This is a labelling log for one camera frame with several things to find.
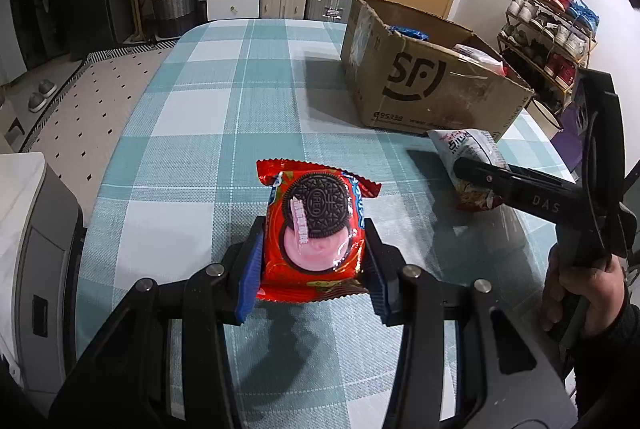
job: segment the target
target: cardboard box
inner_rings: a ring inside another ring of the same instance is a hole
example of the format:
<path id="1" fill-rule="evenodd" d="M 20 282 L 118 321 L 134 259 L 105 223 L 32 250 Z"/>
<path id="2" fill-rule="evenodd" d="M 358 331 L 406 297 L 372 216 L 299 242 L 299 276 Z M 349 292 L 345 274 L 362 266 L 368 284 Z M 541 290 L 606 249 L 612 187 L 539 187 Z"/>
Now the cardboard box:
<path id="1" fill-rule="evenodd" d="M 428 42 L 389 32 L 418 29 Z M 498 140 L 533 90 L 505 63 L 508 78 L 450 50 L 464 44 L 500 55 L 471 30 L 399 3 L 353 0 L 340 57 L 366 126 L 424 134 L 487 130 Z"/>

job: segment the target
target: human hand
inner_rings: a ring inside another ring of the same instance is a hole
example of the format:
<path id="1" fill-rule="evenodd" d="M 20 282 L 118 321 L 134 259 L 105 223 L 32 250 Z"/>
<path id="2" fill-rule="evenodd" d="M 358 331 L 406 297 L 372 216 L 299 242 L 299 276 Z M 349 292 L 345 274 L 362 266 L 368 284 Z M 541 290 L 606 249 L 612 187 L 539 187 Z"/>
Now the human hand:
<path id="1" fill-rule="evenodd" d="M 540 324 L 548 332 L 562 319 L 562 298 L 570 292 L 585 296 L 590 305 L 584 322 L 584 334 L 594 337 L 609 328 L 625 301 L 625 277 L 616 255 L 600 268 L 558 269 L 558 246 L 549 252 L 545 289 L 542 293 Z"/>

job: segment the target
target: red snack package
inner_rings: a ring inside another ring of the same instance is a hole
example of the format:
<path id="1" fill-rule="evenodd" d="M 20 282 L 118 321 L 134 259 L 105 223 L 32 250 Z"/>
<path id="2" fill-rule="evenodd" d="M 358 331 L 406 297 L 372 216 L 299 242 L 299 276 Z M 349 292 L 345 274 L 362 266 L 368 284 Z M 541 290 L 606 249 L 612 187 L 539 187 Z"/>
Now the red snack package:
<path id="1" fill-rule="evenodd" d="M 320 164 L 258 160 L 271 186 L 258 299 L 303 303 L 366 292 L 358 282 L 364 256 L 362 197 L 380 184 Z"/>

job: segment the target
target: dining table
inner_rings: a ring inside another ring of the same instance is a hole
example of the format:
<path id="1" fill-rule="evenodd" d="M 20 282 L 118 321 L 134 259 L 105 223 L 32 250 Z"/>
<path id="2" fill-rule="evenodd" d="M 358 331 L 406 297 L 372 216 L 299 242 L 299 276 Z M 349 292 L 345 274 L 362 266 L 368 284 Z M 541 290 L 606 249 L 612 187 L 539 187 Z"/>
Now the dining table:
<path id="1" fill-rule="evenodd" d="M 483 278 L 524 326 L 536 327 L 554 225 L 499 206 L 456 208 L 427 136 L 366 128 L 348 91 L 340 23 L 235 19 L 187 32 L 124 127 L 88 226 L 76 297 L 78 354 L 129 288 L 187 279 L 245 239 L 270 188 L 256 161 L 316 162 L 382 184 L 364 199 L 383 243 L 438 280 Z M 572 180 L 523 110 L 499 140 L 508 162 Z M 387 328 L 367 294 L 257 301 L 225 327 L 242 423 L 249 428 L 381 427 L 402 328 Z M 441 417 L 454 414 L 456 326 L 446 321 Z M 184 417 L 180 321 L 171 333 L 171 412 Z"/>

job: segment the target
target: metal screw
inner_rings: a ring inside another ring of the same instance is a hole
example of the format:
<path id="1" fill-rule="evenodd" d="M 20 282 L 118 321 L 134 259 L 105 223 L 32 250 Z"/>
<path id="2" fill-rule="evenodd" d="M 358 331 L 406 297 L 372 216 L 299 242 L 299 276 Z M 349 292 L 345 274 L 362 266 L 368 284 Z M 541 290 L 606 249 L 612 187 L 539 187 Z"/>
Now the metal screw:
<path id="1" fill-rule="evenodd" d="M 474 283 L 474 287 L 478 292 L 483 294 L 488 294 L 491 292 L 491 283 L 489 283 L 486 279 L 477 279 Z"/>
<path id="2" fill-rule="evenodd" d="M 138 292 L 148 292 L 153 287 L 154 282 L 151 281 L 148 277 L 143 277 L 142 279 L 138 279 L 136 281 L 136 290 Z"/>
<path id="3" fill-rule="evenodd" d="M 422 269 L 416 265 L 405 265 L 402 267 L 402 273 L 410 278 L 417 279 L 422 273 Z"/>
<path id="4" fill-rule="evenodd" d="M 211 277 L 220 277 L 225 273 L 225 267 L 220 265 L 220 263 L 213 263 L 213 265 L 207 266 L 205 272 Z"/>

